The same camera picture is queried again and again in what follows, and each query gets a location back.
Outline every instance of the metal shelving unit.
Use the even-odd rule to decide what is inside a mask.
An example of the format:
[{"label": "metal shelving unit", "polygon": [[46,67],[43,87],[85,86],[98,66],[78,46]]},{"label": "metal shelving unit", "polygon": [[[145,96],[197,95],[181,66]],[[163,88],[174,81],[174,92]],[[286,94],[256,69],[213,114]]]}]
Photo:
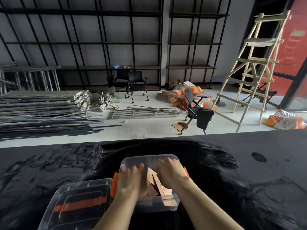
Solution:
[{"label": "metal shelving unit", "polygon": [[[101,4],[101,0],[94,0],[95,3],[95,10],[71,10],[70,9],[70,4],[69,4],[69,0],[66,0],[66,5],[68,7],[68,9],[64,9],[62,7],[62,3],[60,0],[57,0],[58,4],[59,4],[59,9],[40,9],[36,3],[36,0],[33,0],[35,8],[26,8],[24,1],[20,0],[20,3],[22,5],[22,8],[7,8],[3,5],[2,1],[0,0],[0,13],[4,13],[6,15],[6,18],[9,22],[9,25],[16,37],[17,41],[10,41],[10,42],[6,42],[4,40],[4,38],[2,37],[1,33],[0,33],[0,40],[3,42],[5,49],[7,50],[12,62],[16,62],[8,48],[7,45],[9,44],[17,44],[20,46],[22,54],[24,55],[27,63],[29,66],[31,66],[31,63],[29,61],[29,58],[27,56],[27,54],[25,53],[25,50],[23,48],[23,45],[37,45],[40,49],[40,53],[44,59],[44,62],[46,64],[46,66],[49,66],[48,61],[46,60],[46,57],[44,55],[44,52],[41,48],[41,45],[49,45],[54,61],[56,63],[57,66],[61,66],[61,69],[59,70],[59,75],[61,77],[62,80],[62,87],[75,87],[75,85],[66,85],[63,75],[61,73],[61,71],[78,71],[79,73],[79,77],[82,83],[82,88],[85,89],[86,87],[91,87],[91,86],[102,86],[102,85],[97,85],[97,84],[90,84],[89,78],[88,78],[88,74],[87,71],[106,71],[107,72],[107,76],[112,76],[112,71],[115,70],[112,65],[111,65],[111,61],[110,61],[110,55],[109,55],[109,48],[108,45],[131,45],[132,46],[132,54],[133,54],[133,65],[125,65],[121,66],[120,68],[125,68],[125,69],[131,69],[131,70],[157,70],[157,84],[154,84],[157,86],[156,89],[160,89],[161,86],[161,81],[160,81],[160,76],[161,76],[161,36],[162,36],[162,19],[163,19],[163,0],[159,0],[159,11],[158,12],[143,12],[143,11],[133,11],[132,10],[132,2],[131,0],[129,0],[129,11],[105,11],[102,8],[102,4]],[[18,38],[18,35],[15,31],[15,28],[10,20],[10,16],[12,14],[24,14],[27,17],[27,20],[29,22],[29,25],[31,27],[32,33],[34,35],[35,38],[35,42],[21,42],[20,39]],[[39,19],[40,19],[40,23],[44,29],[44,33],[46,35],[46,39],[47,42],[40,42],[38,40],[38,37],[36,35],[36,32],[34,30],[34,27],[32,25],[31,19],[29,18],[29,15],[38,15]],[[48,33],[47,30],[45,28],[44,22],[42,20],[41,15],[62,15],[63,17],[63,21],[64,21],[64,25],[65,25],[65,29],[68,35],[68,39],[69,42],[51,42],[49,37],[48,37]],[[97,21],[98,21],[98,26],[99,26],[99,32],[100,32],[100,38],[101,38],[101,42],[80,42],[78,35],[77,35],[77,31],[76,31],[76,27],[75,27],[75,23],[74,23],[74,19],[73,16],[74,15],[90,15],[90,16],[97,16]],[[74,34],[76,37],[76,42],[73,42],[71,39],[71,33],[69,32],[68,26],[67,26],[67,18],[71,18],[71,22],[73,25],[73,29],[74,29]],[[132,41],[129,43],[125,43],[125,42],[108,42],[107,41],[107,36],[106,36],[106,30],[105,30],[105,24],[104,24],[104,16],[125,16],[125,17],[130,17],[130,28],[131,28],[131,39]],[[155,17],[155,18],[159,18],[159,29],[158,29],[158,42],[134,42],[134,33],[133,33],[133,21],[132,21],[132,17]],[[62,66],[58,63],[57,59],[56,59],[56,55],[54,53],[53,50],[53,45],[71,45],[71,50],[73,52],[73,56],[74,56],[74,60],[75,60],[75,66]],[[75,52],[75,48],[74,45],[78,45],[78,50],[81,56],[81,60],[82,63],[80,64],[77,60],[76,57],[76,52]],[[103,49],[103,54],[104,54],[104,63],[105,66],[87,66],[85,65],[84,62],[84,58],[83,58],[83,54],[82,54],[82,50],[80,45],[102,45],[102,49]],[[135,64],[135,53],[134,53],[134,46],[135,45],[157,45],[158,46],[158,64],[157,65],[136,65]],[[82,79],[82,74],[81,71],[85,72],[86,75],[86,80],[87,80],[87,84],[84,83],[83,79]]]},{"label": "metal shelving unit", "polygon": [[[202,7],[203,7],[204,0],[201,0],[199,13],[196,13],[196,3],[197,3],[197,0],[194,0],[193,13],[176,13],[176,12],[174,12],[174,0],[172,0],[172,8],[171,8],[171,13],[170,13],[171,27],[170,27],[170,42],[169,42],[169,61],[168,61],[169,64],[167,65],[167,83],[169,82],[169,71],[171,69],[184,69],[185,70],[184,80],[186,80],[186,78],[187,78],[187,69],[190,69],[191,72],[190,72],[189,81],[191,81],[193,69],[205,69],[203,83],[205,82],[205,79],[206,79],[207,70],[212,69],[212,75],[211,75],[210,83],[209,83],[209,88],[211,88],[212,77],[213,77],[213,74],[214,74],[214,70],[216,69],[216,62],[217,62],[217,58],[218,58],[218,55],[219,55],[220,47],[222,45],[222,38],[223,38],[224,30],[225,30],[226,20],[227,20],[227,17],[229,16],[228,12],[229,12],[229,8],[230,8],[231,0],[228,1],[228,6],[227,6],[227,10],[226,10],[225,14],[220,13],[222,0],[219,1],[217,13],[202,13]],[[189,42],[172,42],[173,18],[191,18],[192,19],[190,35],[189,35]],[[222,28],[222,32],[221,32],[220,41],[219,42],[213,42],[215,32],[216,32],[217,20],[220,19],[220,18],[224,18],[224,24],[223,24],[223,28]],[[198,19],[198,22],[197,22],[195,41],[192,42],[194,19]],[[199,25],[200,25],[201,19],[215,19],[215,24],[214,24],[211,42],[201,42],[201,43],[197,42],[198,41]],[[183,65],[172,65],[171,64],[171,46],[172,45],[188,45],[189,46],[186,64],[183,64]],[[194,45],[194,50],[193,50],[192,62],[191,62],[191,64],[189,64],[189,56],[190,56],[191,45]],[[209,49],[209,53],[208,53],[208,59],[207,59],[206,64],[203,64],[203,65],[194,64],[195,51],[196,51],[197,45],[210,45],[210,49]],[[210,59],[210,56],[211,56],[212,46],[215,46],[215,45],[218,46],[217,54],[216,54],[216,58],[215,58],[215,61],[214,61],[214,65],[211,66],[211,65],[209,65],[209,59]]]}]

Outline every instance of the storage box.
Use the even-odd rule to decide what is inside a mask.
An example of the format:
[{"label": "storage box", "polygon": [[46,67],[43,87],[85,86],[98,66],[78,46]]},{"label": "storage box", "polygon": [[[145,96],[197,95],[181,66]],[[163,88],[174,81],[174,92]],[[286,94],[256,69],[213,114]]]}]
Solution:
[{"label": "storage box", "polygon": [[111,205],[112,179],[77,182],[60,187],[52,197],[38,230],[93,229]]},{"label": "storage box", "polygon": [[[136,156],[136,157],[127,157],[122,162],[120,167],[131,168],[134,165],[139,165],[143,163],[145,165],[145,172],[147,174],[148,167],[153,171],[157,172],[157,160],[165,158],[176,159],[178,158],[175,155],[151,155],[151,156]],[[172,190],[172,195],[169,196],[156,196],[148,197],[145,200],[138,201],[135,206],[135,213],[152,213],[152,212],[163,212],[163,211],[175,211],[178,208],[180,199],[177,194]],[[166,203],[175,203],[174,206],[167,206]]]}]

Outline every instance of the ladder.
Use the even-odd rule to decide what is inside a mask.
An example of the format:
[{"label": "ladder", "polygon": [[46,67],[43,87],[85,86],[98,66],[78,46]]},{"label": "ladder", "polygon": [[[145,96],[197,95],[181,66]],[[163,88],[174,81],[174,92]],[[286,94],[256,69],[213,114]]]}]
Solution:
[{"label": "ladder", "polygon": [[[226,77],[226,80],[224,84],[222,85],[222,88],[220,89],[219,93],[217,93],[217,98],[215,99],[211,108],[213,108],[213,106],[217,103],[217,101],[221,97],[235,103],[233,112],[235,112],[237,104],[240,104],[245,107],[245,110],[243,112],[240,122],[233,120],[218,111],[214,111],[217,115],[237,124],[238,128],[236,130],[236,133],[239,131],[241,124],[244,120],[245,114],[248,111],[249,107],[252,107],[252,108],[255,108],[261,111],[260,118],[259,118],[259,125],[261,123],[262,114],[265,111],[265,105],[266,105],[267,99],[269,98],[268,93],[270,89],[270,84],[271,82],[274,81],[274,79],[272,79],[274,67],[276,63],[279,63],[279,60],[277,60],[277,53],[278,53],[279,45],[283,43],[283,40],[281,39],[282,31],[283,31],[286,21],[290,18],[291,18],[290,11],[285,11],[282,14],[277,14],[277,15],[264,15],[262,13],[259,16],[256,16],[255,24],[250,34],[248,35],[248,38],[244,41],[243,47],[241,48],[239,52],[235,65],[233,66],[229,76]],[[277,31],[276,31],[276,38],[258,38],[258,34],[259,34],[262,23],[272,22],[272,21],[279,21],[279,24],[277,26]],[[241,56],[246,46],[250,46],[251,48],[250,48],[248,58],[243,59],[241,58]],[[252,57],[255,47],[264,47],[264,46],[270,47],[266,58]],[[259,73],[256,72],[257,65],[260,65],[260,68],[258,70]],[[239,69],[243,68],[244,66],[245,66],[245,69],[244,69],[244,73],[242,74],[243,75],[242,80],[233,78],[232,75],[235,72],[237,72]],[[253,82],[245,81],[245,77],[253,78]],[[224,90],[225,85],[227,84],[228,81],[235,81],[237,83],[240,83],[240,87],[239,87],[239,91],[238,91],[238,95],[236,99],[222,95],[222,91]],[[267,81],[267,87],[266,87],[264,94],[257,92],[257,89],[261,81]],[[252,86],[252,90],[243,88],[243,85]],[[241,91],[248,92],[251,94],[248,102],[243,102],[239,100]],[[253,99],[255,95],[261,96],[264,98],[262,108],[251,106],[251,100]]]}]

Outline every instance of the person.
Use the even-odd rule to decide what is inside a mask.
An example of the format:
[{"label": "person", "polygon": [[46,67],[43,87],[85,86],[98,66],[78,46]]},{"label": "person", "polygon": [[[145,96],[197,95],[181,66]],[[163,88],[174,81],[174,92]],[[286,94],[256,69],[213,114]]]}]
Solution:
[{"label": "person", "polygon": [[[144,170],[144,164],[140,164],[119,172],[116,196],[94,230],[128,229],[138,199],[147,192]],[[157,175],[164,187],[175,190],[196,230],[243,229],[198,188],[178,160],[158,160]]]}]

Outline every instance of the shelf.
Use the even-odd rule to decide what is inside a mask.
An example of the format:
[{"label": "shelf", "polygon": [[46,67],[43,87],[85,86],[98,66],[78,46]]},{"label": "shelf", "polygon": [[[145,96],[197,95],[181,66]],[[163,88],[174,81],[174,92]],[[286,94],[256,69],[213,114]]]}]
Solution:
[{"label": "shelf", "polygon": [[[191,65],[168,65],[167,68],[169,69],[191,69]],[[214,69],[214,67],[210,65],[199,65],[194,64],[193,69]]]},{"label": "shelf", "polygon": [[[172,42],[172,45],[194,45],[194,42]],[[218,42],[197,42],[196,45],[219,45]]]},{"label": "shelf", "polygon": [[67,9],[23,9],[0,8],[4,14],[49,14],[49,15],[87,15],[87,16],[132,16],[132,17],[160,17],[161,12],[141,11],[98,11],[98,10],[67,10]]},{"label": "shelf", "polygon": [[[57,45],[70,45],[70,42],[6,42],[6,44],[34,44],[34,45],[38,45],[38,44],[57,44]],[[102,45],[101,42],[72,42],[72,44],[76,44],[76,45]],[[159,42],[135,42],[135,43],[131,43],[131,42],[104,42],[103,44],[107,44],[107,45],[160,45]]]},{"label": "shelf", "polygon": [[207,19],[218,19],[226,17],[226,14],[205,14],[205,13],[173,13],[169,17],[173,18],[207,18]]},{"label": "shelf", "polygon": [[[68,85],[66,87],[61,87],[61,90],[83,90],[82,85]],[[146,85],[147,91],[159,91],[160,87],[158,84],[149,84]],[[85,85],[85,90],[90,90],[91,92],[97,91],[107,91],[109,89],[108,85]],[[125,88],[119,88],[120,91],[125,92]]]},{"label": "shelf", "polygon": [[[129,68],[125,68],[124,66],[120,66],[118,69],[129,69],[129,70],[133,70],[133,65],[128,65],[127,67]],[[158,65],[136,65],[135,66],[136,70],[156,70],[156,69],[160,69],[160,66]],[[77,71],[77,66],[61,66],[62,71]],[[86,70],[86,71],[105,71],[106,67],[105,66],[79,66],[79,70]],[[116,70],[115,68],[113,68],[112,66],[108,66],[108,70]]]}]

